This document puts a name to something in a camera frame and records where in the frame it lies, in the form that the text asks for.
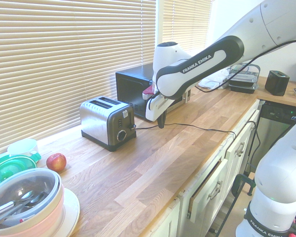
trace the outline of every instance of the white cabinet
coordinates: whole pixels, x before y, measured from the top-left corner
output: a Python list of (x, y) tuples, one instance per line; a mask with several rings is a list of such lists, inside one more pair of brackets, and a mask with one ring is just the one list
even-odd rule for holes
[(154, 224), (145, 237), (176, 237), (179, 220), (180, 200), (175, 199)]
[(225, 182), (227, 160), (220, 160), (200, 189), (190, 198), (189, 215), (190, 221), (200, 226), (200, 233), (192, 236), (203, 237), (215, 218), (215, 209), (221, 200), (221, 189)]
[[(255, 111), (254, 114), (250, 117), (249, 121), (257, 122), (259, 117), (259, 111)], [(239, 173), (240, 166), (244, 157), (245, 150), (248, 146), (248, 141), (250, 134), (253, 132), (255, 125), (253, 123), (247, 123), (237, 136), (237, 138), (232, 142), (229, 148), (226, 151), (225, 159), (228, 160), (227, 164), (227, 178), (226, 186), (223, 191), (224, 198), (229, 193), (233, 181), (236, 175)]]
[(248, 139), (259, 111), (257, 100), (239, 120), (233, 131), (182, 190), (177, 237), (204, 237), (214, 221), (238, 174)]
[(227, 164), (227, 160), (223, 159), (224, 154), (224, 146), (220, 146), (190, 185), (179, 193), (181, 207), (178, 237), (200, 237), (203, 224), (204, 227), (208, 225), (204, 222), (205, 211), (213, 213), (214, 203), (221, 198), (220, 189), (223, 187)]

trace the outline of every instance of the butcher block counter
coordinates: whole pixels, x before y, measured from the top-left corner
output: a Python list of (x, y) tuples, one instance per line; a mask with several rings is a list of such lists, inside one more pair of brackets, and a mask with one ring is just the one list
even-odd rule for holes
[[(229, 89), (203, 93), (194, 88), (188, 103), (168, 113), (166, 124), (232, 130), (256, 99), (296, 106), (295, 82), (289, 83), (284, 97), (272, 96), (264, 84), (265, 78), (260, 78), (254, 94)], [(135, 118), (135, 124), (141, 128), (156, 122)], [(227, 136), (169, 125), (137, 130), (137, 138), (109, 152), (83, 138), (80, 129), (78, 126), (38, 143), (42, 156), (39, 167), (46, 167), (51, 154), (67, 157), (66, 169), (60, 175), (81, 207), (73, 237), (144, 236)]]

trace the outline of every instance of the pink bowl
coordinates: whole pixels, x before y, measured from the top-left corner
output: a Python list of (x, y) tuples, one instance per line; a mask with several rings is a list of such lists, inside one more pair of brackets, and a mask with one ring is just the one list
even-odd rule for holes
[(24, 231), (10, 234), (10, 235), (4, 235), (4, 236), (0, 235), (0, 237), (33, 237), (33, 236), (40, 236), (44, 234), (56, 223), (58, 218), (61, 216), (63, 205), (64, 205), (64, 192), (56, 208), (45, 219), (43, 219), (36, 225)]

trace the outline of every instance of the white plate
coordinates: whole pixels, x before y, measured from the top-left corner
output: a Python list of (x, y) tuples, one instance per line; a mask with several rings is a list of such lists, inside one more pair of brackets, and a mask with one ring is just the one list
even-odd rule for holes
[(69, 189), (65, 189), (64, 208), (65, 218), (53, 237), (69, 237), (77, 225), (80, 215), (80, 204), (77, 196)]
[(69, 237), (77, 225), (80, 215), (80, 204), (77, 196), (65, 188), (64, 206), (55, 225), (40, 237)]

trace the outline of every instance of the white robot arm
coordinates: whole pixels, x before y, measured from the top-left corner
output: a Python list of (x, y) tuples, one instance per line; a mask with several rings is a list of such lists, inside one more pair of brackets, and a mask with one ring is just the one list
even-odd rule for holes
[[(206, 76), (291, 40), (296, 40), (296, 0), (265, 0), (193, 57), (174, 42), (158, 45), (147, 119), (155, 121)], [(296, 125), (260, 161), (255, 181), (255, 194), (236, 236), (294, 236), (288, 230), (296, 216)]]
[(146, 118), (155, 121), (208, 75), (291, 40), (296, 40), (296, 0), (265, 0), (193, 57), (174, 42), (159, 44), (153, 58), (154, 95)]

